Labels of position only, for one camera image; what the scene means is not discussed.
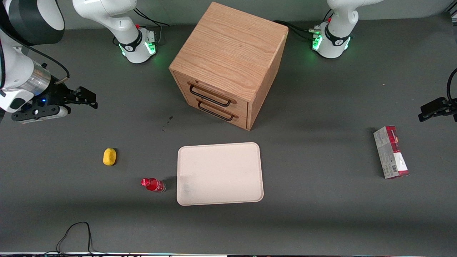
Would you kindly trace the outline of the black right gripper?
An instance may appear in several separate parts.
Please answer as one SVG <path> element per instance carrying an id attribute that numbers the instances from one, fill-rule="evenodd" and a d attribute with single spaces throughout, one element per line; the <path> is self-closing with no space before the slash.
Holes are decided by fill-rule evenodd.
<path id="1" fill-rule="evenodd" d="M 85 87 L 78 87 L 72 91 L 65 83 L 51 84 L 48 88 L 36 97 L 36 104 L 38 107 L 47 105 L 77 104 L 87 105 L 93 109 L 98 109 L 96 102 L 96 94 L 86 89 Z"/>

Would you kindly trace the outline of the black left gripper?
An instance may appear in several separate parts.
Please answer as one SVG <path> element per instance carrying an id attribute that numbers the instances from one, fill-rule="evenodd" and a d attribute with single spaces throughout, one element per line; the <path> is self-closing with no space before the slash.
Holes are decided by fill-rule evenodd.
<path id="1" fill-rule="evenodd" d="M 439 97 L 424 104 L 421 106 L 418 120 L 424 122 L 439 116 L 452 116 L 454 121 L 457 122 L 457 98 L 447 100 L 444 97 Z"/>

